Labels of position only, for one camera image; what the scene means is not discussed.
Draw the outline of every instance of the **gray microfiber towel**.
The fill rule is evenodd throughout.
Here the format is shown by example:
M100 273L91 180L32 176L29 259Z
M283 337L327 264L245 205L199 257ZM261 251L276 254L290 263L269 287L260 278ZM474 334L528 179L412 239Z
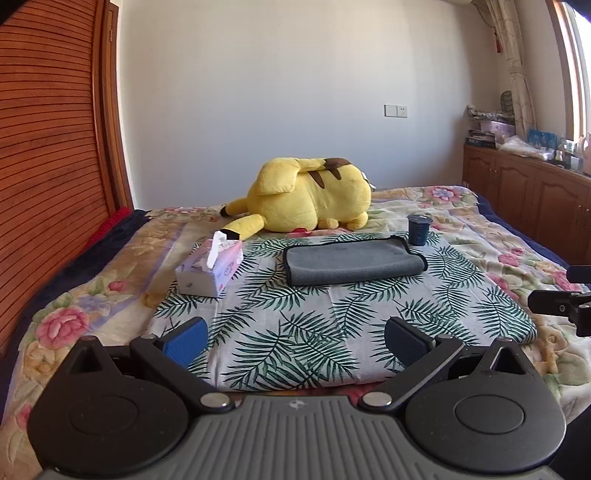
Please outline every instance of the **gray microfiber towel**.
M284 251L287 283L333 285L418 275L427 260L409 251L403 238L334 242L288 247Z

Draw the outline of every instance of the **tissue box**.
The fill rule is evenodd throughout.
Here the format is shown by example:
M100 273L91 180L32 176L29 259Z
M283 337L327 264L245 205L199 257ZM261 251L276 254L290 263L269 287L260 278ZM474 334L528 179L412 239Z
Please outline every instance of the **tissue box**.
M205 267L205 259L212 249L212 240L206 240L180 264L175 272L178 291L184 295L217 298L242 263L242 242L226 240L211 270Z
M480 129L485 132L493 132L497 143L505 143L507 138L515 135L515 125L504 124L503 122L494 122L492 120L482 120Z

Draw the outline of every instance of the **metal screw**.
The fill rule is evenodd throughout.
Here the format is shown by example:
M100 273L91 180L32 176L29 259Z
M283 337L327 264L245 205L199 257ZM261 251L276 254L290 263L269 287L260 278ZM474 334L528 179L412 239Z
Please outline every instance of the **metal screw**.
M363 396L363 402L370 407L383 408L392 403L392 397L385 392L369 392Z
M225 393L206 393L200 399L201 405L208 408L225 408L232 401Z

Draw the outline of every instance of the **white wall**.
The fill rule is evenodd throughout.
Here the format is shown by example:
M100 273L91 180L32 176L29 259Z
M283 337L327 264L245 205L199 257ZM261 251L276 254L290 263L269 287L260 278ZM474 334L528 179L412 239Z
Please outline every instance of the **white wall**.
M124 6L126 4L125 0L109 0L110 3L117 5L117 7L119 8L119 17L118 17L118 22L117 22L117 92L118 92L118 98L119 98L119 129L121 130L121 143L123 146L123 155L124 155L124 160L125 160L125 167L127 168L127 172L131 171L131 163L129 162L129 150L127 147L127 137L125 136L125 124L124 124L124 118L123 118L123 108L122 105L123 103L121 102L121 54L120 54L120 50L121 50L121 25L122 25L122 20L121 20L121 16L124 13ZM138 196L135 192L135 186L134 186L134 182L133 182L133 178L131 174L128 174L128 182L129 182L129 190L131 192L131 199L134 203L135 207L138 207Z
M457 183L464 110L498 108L490 29L441 0L123 0L120 100L137 206L244 196L279 156L379 187ZM407 105L408 119L383 105Z
M564 82L548 7L545 0L516 0L516 5L538 128L563 137L566 135Z

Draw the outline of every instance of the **wooden cabinet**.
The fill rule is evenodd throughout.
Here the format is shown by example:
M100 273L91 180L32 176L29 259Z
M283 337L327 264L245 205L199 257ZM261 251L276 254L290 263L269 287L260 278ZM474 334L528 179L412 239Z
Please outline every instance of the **wooden cabinet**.
M468 188L569 264L591 265L591 179L530 158L466 147Z
M489 190L492 190L495 171L494 152L485 149L466 150L464 158L464 181L470 185L470 189L484 196L496 208L496 201Z
M569 264L580 258L583 205L587 201L587 188L574 181L547 171L536 175L533 214L530 231L532 237L550 248Z
M497 157L495 163L495 211L508 224L529 235L529 217L535 187L535 167Z

